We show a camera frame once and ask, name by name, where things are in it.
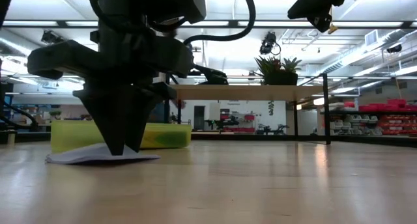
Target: shelf leg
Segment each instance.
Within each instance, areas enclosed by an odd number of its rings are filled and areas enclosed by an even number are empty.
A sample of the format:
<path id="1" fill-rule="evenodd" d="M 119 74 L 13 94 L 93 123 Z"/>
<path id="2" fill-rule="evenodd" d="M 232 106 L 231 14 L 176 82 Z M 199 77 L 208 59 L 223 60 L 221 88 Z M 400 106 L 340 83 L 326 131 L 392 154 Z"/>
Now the shelf leg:
<path id="1" fill-rule="evenodd" d="M 165 83 L 169 85 L 169 75 L 165 74 Z M 164 122 L 169 123 L 169 100 L 165 100 L 164 104 Z"/>
<path id="2" fill-rule="evenodd" d="M 178 100 L 178 117 L 177 117 L 177 123 L 181 124 L 181 108 L 182 108 L 182 101 Z"/>
<path id="3" fill-rule="evenodd" d="M 326 137 L 326 145 L 332 140 L 330 136 L 330 111 L 328 107 L 328 82 L 327 74 L 323 74 L 323 96 L 324 96 L 324 136 Z"/>
<path id="4" fill-rule="evenodd" d="M 294 136 L 295 141 L 298 140 L 298 111 L 297 111 L 297 101 L 293 102 L 294 105 Z"/>

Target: black cable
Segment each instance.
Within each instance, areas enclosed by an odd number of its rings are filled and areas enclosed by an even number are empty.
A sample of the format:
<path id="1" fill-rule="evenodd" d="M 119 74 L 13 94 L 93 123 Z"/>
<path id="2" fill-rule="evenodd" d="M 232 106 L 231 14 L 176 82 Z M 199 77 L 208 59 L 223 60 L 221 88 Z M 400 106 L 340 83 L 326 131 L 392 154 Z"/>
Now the black cable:
<path id="1" fill-rule="evenodd" d="M 148 24 L 149 26 L 152 27 L 152 29 L 156 31 L 167 33 L 167 32 L 174 31 L 175 29 L 178 29 L 185 22 L 187 22 L 186 18 L 183 18 L 175 23 L 172 23 L 171 25 L 162 25 L 162 24 L 156 23 L 155 21 L 148 21 Z"/>
<path id="2" fill-rule="evenodd" d="M 184 41 L 184 44 L 187 46 L 191 42 L 197 41 L 197 40 L 226 42 L 226 41 L 238 40 L 248 35 L 248 33 L 252 30 L 253 25 L 255 24 L 256 9 L 255 9 L 255 3 L 253 2 L 253 0 L 246 0 L 246 3 L 248 4 L 248 8 L 249 8 L 249 22 L 248 22 L 248 26 L 246 26 L 246 28 L 240 33 L 237 33 L 235 35 L 227 35 L 227 36 L 195 35 L 195 36 L 191 36 L 190 38 L 187 38 Z"/>
<path id="3" fill-rule="evenodd" d="M 272 51 L 271 51 L 271 54 L 273 54 L 273 55 L 275 55 L 275 56 L 277 56 L 277 55 L 280 55 L 281 54 L 281 46 L 278 44 L 278 43 L 276 43 L 275 42 L 275 44 L 280 48 L 280 51 L 277 53 L 277 54 L 274 54 Z"/>
<path id="4" fill-rule="evenodd" d="M 1 77 L 1 65 L 2 65 L 2 60 L 0 59 L 0 77 Z M 28 114 L 27 112 L 25 112 L 21 109 L 18 109 L 17 107 L 13 107 L 10 104 L 5 102 L 5 100 L 3 99 L 1 87 L 2 86 L 1 86 L 1 83 L 0 83 L 0 96 L 2 97 L 2 98 L 0 98 L 0 104 L 3 104 L 10 109 L 13 109 L 13 110 L 15 110 L 16 112 L 18 112 L 22 115 L 25 115 L 26 117 L 28 117 L 32 121 L 32 123 L 31 123 L 30 126 L 19 125 L 15 122 L 12 122 L 9 119 L 7 119 L 5 116 L 3 116 L 3 113 L 0 113 L 0 119 L 3 120 L 4 122 L 6 122 L 7 124 L 12 125 L 12 126 L 14 126 L 16 128 L 19 128 L 19 129 L 33 129 L 33 128 L 36 128 L 38 126 L 38 122 L 36 121 L 36 119 L 32 115 Z"/>

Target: green plant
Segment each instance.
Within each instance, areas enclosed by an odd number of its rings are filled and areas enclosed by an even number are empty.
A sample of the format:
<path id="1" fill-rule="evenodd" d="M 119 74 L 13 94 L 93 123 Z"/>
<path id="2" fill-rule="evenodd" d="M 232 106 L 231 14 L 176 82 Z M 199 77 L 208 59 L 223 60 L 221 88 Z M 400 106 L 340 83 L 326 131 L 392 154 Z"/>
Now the green plant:
<path id="1" fill-rule="evenodd" d="M 55 118 L 55 119 L 58 119 L 58 117 L 59 117 L 59 115 L 61 115 L 61 111 L 59 111 L 59 110 L 56 110 L 56 111 L 50 111 L 50 116 L 51 117 L 53 117 L 53 118 Z"/>
<path id="2" fill-rule="evenodd" d="M 273 116 L 274 115 L 274 101 L 268 102 L 268 110 L 269 110 L 269 115 Z"/>
<path id="3" fill-rule="evenodd" d="M 301 63 L 302 60 L 297 60 L 297 58 L 294 58 L 292 61 L 290 59 L 284 58 L 284 63 L 282 66 L 284 67 L 286 72 L 292 72 L 295 73 L 297 70 L 301 70 L 301 68 L 296 68 L 299 63 Z"/>
<path id="4" fill-rule="evenodd" d="M 281 69 L 281 61 L 275 57 L 268 58 L 255 58 L 256 63 L 258 64 L 258 69 L 261 72 L 260 76 L 269 76 L 278 72 L 283 72 L 284 69 Z"/>

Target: air duct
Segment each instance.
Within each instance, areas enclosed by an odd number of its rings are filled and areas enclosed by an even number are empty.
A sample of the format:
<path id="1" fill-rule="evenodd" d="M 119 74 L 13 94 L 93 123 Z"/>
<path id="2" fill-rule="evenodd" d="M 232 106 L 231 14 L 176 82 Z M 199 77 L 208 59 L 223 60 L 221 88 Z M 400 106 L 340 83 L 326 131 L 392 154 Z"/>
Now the air duct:
<path id="1" fill-rule="evenodd" d="M 349 51 L 343 52 L 336 60 L 324 64 L 323 67 L 316 72 L 315 76 L 323 73 L 328 74 L 371 55 L 373 51 L 386 49 L 398 42 L 403 42 L 409 35 L 414 33 L 415 30 L 397 29 L 389 33 L 384 32 L 383 30 L 377 30 L 376 32 L 376 34 L 378 34 L 378 42 L 368 46 L 366 42 L 362 42 Z"/>

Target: white paper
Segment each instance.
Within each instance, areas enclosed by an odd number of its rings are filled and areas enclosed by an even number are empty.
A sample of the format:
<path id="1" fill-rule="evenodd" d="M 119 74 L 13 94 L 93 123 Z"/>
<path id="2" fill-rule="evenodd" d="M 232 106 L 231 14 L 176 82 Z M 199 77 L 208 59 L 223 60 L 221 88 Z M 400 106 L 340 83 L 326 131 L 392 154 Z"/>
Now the white paper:
<path id="1" fill-rule="evenodd" d="M 105 143 L 97 143 L 68 152 L 47 155 L 46 162 L 68 165 L 87 161 L 155 160 L 159 158 L 160 156 L 158 155 L 137 153 L 128 146 L 124 146 L 122 156 L 112 156 Z"/>

